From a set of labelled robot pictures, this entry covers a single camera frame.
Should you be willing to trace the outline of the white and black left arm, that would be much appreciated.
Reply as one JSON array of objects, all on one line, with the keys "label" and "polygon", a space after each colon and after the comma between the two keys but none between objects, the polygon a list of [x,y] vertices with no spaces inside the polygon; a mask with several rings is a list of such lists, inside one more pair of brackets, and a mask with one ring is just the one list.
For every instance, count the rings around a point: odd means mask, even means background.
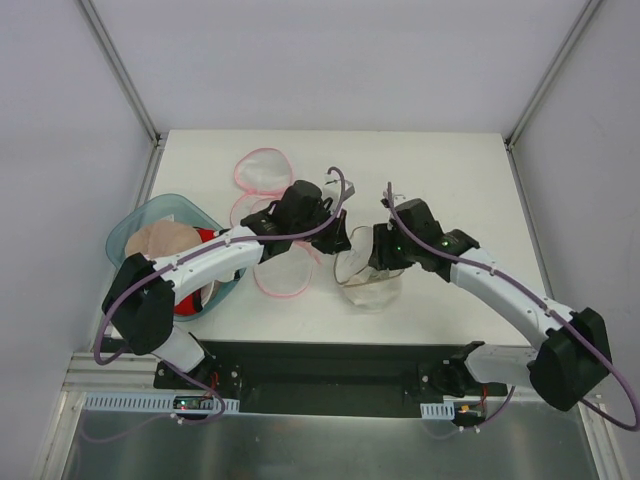
[{"label": "white and black left arm", "polygon": [[343,204],[354,192],[344,178],[321,187],[298,180],[267,208],[199,246],[156,259],[130,256],[103,301],[102,324],[115,327],[127,350],[151,354],[175,369],[188,388],[204,387],[214,361],[175,325],[175,307],[202,287],[285,254],[296,241],[323,254],[349,249]]}]

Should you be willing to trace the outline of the cream mesh laundry bag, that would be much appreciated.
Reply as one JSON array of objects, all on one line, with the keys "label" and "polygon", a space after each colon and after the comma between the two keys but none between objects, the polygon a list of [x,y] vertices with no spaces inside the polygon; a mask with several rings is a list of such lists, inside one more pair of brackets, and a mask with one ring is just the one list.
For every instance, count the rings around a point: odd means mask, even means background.
[{"label": "cream mesh laundry bag", "polygon": [[351,249],[336,255],[333,275],[346,299],[354,306],[380,311],[402,291],[403,270],[376,270],[369,265],[373,253],[373,228],[358,226],[349,236]]}]

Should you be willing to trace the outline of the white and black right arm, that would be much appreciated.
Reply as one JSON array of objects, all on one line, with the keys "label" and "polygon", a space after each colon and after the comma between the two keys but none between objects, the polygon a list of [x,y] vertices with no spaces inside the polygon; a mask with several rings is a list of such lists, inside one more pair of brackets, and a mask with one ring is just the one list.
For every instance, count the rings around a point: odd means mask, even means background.
[{"label": "white and black right arm", "polygon": [[474,295],[529,343],[473,341],[431,371],[434,389],[461,398],[488,383],[525,386],[568,411],[608,376],[611,351],[597,312],[577,312],[508,281],[477,240],[459,229],[444,232],[421,199],[406,201],[395,212],[373,227],[370,267],[398,271],[418,265]]}]

